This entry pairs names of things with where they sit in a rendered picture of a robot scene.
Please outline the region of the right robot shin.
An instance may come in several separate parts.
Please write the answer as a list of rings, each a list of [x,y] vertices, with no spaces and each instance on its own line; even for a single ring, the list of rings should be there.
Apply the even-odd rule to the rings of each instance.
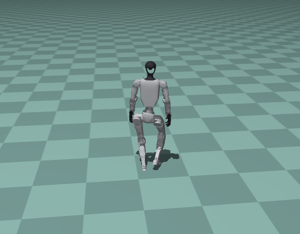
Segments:
[[[163,134],[162,136],[162,140],[157,140],[157,146],[156,146],[156,155],[155,155],[155,159],[157,159],[157,161],[159,160],[160,154],[163,150],[164,144],[165,144],[165,138],[166,135]]]

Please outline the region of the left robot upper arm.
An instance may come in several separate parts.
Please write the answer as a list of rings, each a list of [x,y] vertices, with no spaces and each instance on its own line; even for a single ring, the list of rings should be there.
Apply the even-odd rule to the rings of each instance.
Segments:
[[[140,86],[140,81],[141,81],[141,79],[136,79],[133,83],[131,98],[130,98],[130,100],[133,102],[136,102],[138,99],[138,97],[136,95],[137,95],[137,92],[139,89],[138,87]]]

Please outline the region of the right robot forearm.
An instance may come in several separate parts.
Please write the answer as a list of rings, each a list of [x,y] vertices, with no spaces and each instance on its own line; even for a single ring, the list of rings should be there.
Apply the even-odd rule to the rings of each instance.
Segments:
[[[169,98],[170,99],[170,98]],[[170,100],[169,100],[170,101]],[[166,113],[166,116],[168,115],[168,114],[170,114],[171,115],[171,104],[170,103],[167,103],[167,104],[164,104],[164,106],[165,106],[165,113]]]

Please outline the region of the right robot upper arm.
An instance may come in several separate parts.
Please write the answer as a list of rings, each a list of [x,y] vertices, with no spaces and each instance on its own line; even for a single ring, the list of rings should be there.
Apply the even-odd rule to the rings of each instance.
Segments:
[[[159,80],[159,83],[160,83],[160,87],[162,88],[162,93],[163,93],[163,96],[164,96],[164,98],[162,99],[163,103],[164,104],[170,103],[167,82],[164,81],[164,80]]]

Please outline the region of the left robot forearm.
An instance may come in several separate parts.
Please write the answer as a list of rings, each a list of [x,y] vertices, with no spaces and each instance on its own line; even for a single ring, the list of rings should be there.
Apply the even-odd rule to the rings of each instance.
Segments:
[[[136,102],[133,102],[133,101],[130,100],[130,103],[129,103],[129,104],[130,104],[130,110],[129,110],[129,112],[130,112],[130,111],[133,111],[133,113],[134,113]]]

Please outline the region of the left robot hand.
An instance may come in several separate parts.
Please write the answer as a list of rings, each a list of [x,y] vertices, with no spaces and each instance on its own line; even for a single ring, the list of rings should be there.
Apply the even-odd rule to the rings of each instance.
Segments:
[[[130,111],[129,112],[129,121],[131,122],[131,123],[133,123],[133,121],[132,121],[132,115],[134,115],[134,113],[133,113],[133,111]]]

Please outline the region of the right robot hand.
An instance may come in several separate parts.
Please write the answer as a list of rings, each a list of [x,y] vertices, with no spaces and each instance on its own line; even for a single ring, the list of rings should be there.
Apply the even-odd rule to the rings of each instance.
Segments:
[[[170,124],[171,124],[171,115],[168,114],[166,119],[168,119],[168,121],[166,122],[166,123],[167,123],[166,125],[167,125],[167,127],[168,127],[168,126],[170,126]]]

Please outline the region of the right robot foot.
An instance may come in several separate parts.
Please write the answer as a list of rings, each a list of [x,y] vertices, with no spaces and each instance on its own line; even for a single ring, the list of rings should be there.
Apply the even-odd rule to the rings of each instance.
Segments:
[[[160,165],[161,162],[159,160],[157,161],[157,159],[154,159],[153,162],[152,162],[152,164],[153,165]]]

